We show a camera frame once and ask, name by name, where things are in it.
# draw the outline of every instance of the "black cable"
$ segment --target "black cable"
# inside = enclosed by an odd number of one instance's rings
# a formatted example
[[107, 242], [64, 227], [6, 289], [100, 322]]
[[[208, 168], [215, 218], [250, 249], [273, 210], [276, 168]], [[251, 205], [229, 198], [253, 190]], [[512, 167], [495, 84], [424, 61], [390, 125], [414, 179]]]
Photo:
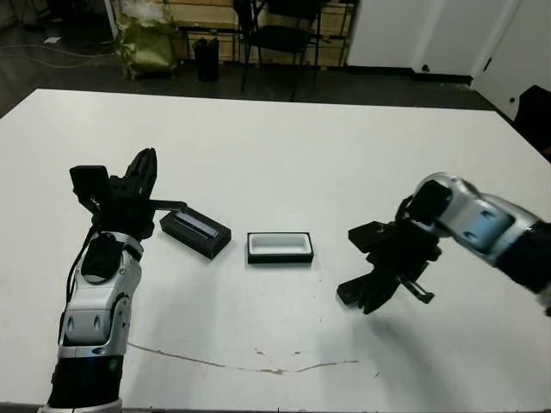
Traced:
[[80, 261], [80, 258], [83, 256], [84, 250], [86, 250], [86, 247], [90, 243], [90, 239], [92, 238], [92, 235], [96, 232], [96, 227], [91, 226], [88, 230], [88, 234], [86, 234], [86, 238], [84, 239], [83, 247], [78, 252], [77, 258], [75, 258], [74, 263], [71, 265], [71, 269], [69, 270], [69, 276], [67, 276], [67, 285], [65, 286], [65, 306], [69, 304], [69, 300], [71, 299], [73, 289], [75, 287], [75, 267], [77, 266], [78, 262]]

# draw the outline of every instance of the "table surface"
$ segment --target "table surface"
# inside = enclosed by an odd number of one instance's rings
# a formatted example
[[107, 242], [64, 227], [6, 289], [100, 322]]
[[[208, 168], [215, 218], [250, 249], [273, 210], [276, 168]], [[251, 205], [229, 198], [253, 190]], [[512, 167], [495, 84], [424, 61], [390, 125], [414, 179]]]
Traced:
[[[370, 316], [337, 285], [370, 266], [347, 230], [393, 218], [448, 171], [551, 220], [551, 167], [492, 112], [37, 90], [0, 120], [0, 402], [42, 404], [65, 278], [89, 228], [69, 168], [121, 175], [155, 147], [152, 197], [232, 229], [213, 261], [160, 231], [142, 281], [127, 407], [294, 411], [551, 407], [551, 323], [535, 297], [443, 240], [420, 282]], [[311, 267], [246, 263], [248, 231], [310, 231]]]

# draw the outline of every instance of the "chair backrest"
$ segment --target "chair backrest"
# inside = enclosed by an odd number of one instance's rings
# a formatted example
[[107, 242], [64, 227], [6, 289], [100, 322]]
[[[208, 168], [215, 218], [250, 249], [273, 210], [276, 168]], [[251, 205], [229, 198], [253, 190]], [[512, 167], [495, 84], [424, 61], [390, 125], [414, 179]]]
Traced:
[[524, 91], [513, 126], [538, 151], [551, 147], [551, 92], [536, 85]]
[[318, 15], [319, 0], [268, 0], [268, 11], [274, 15], [313, 21]]
[[251, 34], [254, 27], [253, 15], [252, 15], [252, 1], [251, 0], [233, 0], [233, 9], [238, 15], [239, 26], [243, 32], [243, 37], [247, 39]]

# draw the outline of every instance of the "black object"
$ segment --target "black object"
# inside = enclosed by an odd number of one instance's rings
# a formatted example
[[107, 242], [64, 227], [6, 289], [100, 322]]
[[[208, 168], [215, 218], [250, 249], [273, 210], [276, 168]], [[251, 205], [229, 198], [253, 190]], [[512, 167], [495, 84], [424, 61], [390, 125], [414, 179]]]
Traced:
[[372, 221], [349, 231], [349, 240], [361, 252], [368, 253], [367, 260], [374, 268], [371, 273], [338, 286], [337, 294], [346, 305], [357, 302], [364, 314], [369, 314], [390, 300], [400, 284], [425, 304], [434, 298], [417, 280], [428, 262], [440, 256], [438, 237], [405, 219], [405, 214], [406, 209], [410, 213], [413, 207], [416, 219], [431, 223], [442, 213], [448, 200], [446, 188], [440, 187], [437, 182], [427, 182], [418, 191], [424, 204], [413, 202], [412, 197], [406, 198], [393, 222]]
[[[296, 55], [299, 54], [299, 68], [301, 68], [306, 48], [313, 37], [315, 37], [316, 41], [313, 79], [314, 82], [316, 81], [318, 75], [321, 3], [319, 0], [263, 0], [258, 6], [254, 0], [233, 0], [233, 8], [238, 15], [239, 26], [245, 40], [245, 69], [243, 70], [243, 78], [241, 80], [242, 91], [245, 91], [245, 80], [252, 47], [255, 46], [258, 49], [258, 63], [260, 65], [262, 65], [261, 49], [265, 48], [278, 52], [292, 53], [293, 66], [296, 61]], [[290, 28], [287, 26], [267, 25], [260, 28], [258, 26], [258, 15], [266, 4], [268, 4], [268, 11], [271, 14], [285, 15], [297, 19], [296, 26]], [[315, 35], [311, 30], [299, 28], [301, 20], [310, 22], [310, 26], [312, 26], [316, 17], [318, 17], [318, 24]], [[294, 99], [297, 86], [298, 84], [295, 82], [291, 101]]]
[[98, 232], [122, 232], [141, 241], [153, 233], [155, 211], [187, 208], [185, 202], [149, 200], [157, 179], [154, 149], [141, 151], [121, 178], [109, 178], [104, 166], [76, 166], [70, 172], [73, 192], [92, 213]]
[[48, 405], [54, 409], [101, 406], [119, 398], [122, 355], [58, 359]]
[[[255, 243], [262, 243], [255, 251]], [[312, 262], [313, 247], [309, 232], [249, 232], [247, 262], [249, 264], [282, 264]]]
[[496, 267], [532, 293], [540, 293], [549, 283], [551, 224], [538, 222], [532, 225], [499, 258]]
[[534, 85], [520, 95], [513, 126], [539, 152], [551, 147], [551, 92]]
[[219, 79], [219, 49], [218, 39], [205, 40], [200, 38], [193, 44], [197, 76], [202, 82], [215, 82]]
[[82, 275], [95, 275], [108, 280], [115, 275], [121, 263], [124, 243], [118, 242], [110, 233], [102, 233], [90, 241], [88, 252], [81, 267]]
[[191, 208], [168, 213], [160, 223], [164, 232], [211, 260], [232, 239], [232, 230]]

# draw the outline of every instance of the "chair leg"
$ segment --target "chair leg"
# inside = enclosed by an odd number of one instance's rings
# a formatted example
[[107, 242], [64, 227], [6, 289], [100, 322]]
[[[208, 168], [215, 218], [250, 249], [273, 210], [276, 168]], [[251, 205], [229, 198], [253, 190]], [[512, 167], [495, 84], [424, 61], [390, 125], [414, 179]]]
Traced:
[[316, 83], [318, 80], [318, 56], [319, 56], [319, 32], [321, 29], [321, 9], [318, 13], [318, 32], [316, 33], [316, 57], [313, 63], [313, 81]]
[[249, 68], [249, 59], [251, 58], [252, 46], [247, 48], [245, 43], [245, 69], [243, 70], [243, 77], [241, 78], [241, 91], [245, 92], [245, 80], [247, 79], [247, 69]]
[[[304, 55], [306, 54], [306, 48], [302, 51], [302, 54], [300, 56], [300, 62], [299, 62], [299, 70], [298, 75], [300, 75], [301, 69], [302, 69], [302, 63], [304, 62]], [[296, 96], [296, 90], [299, 88], [299, 76], [296, 76], [294, 79], [294, 87], [293, 87], [293, 93], [291, 94], [290, 102], [294, 102], [294, 97]]]

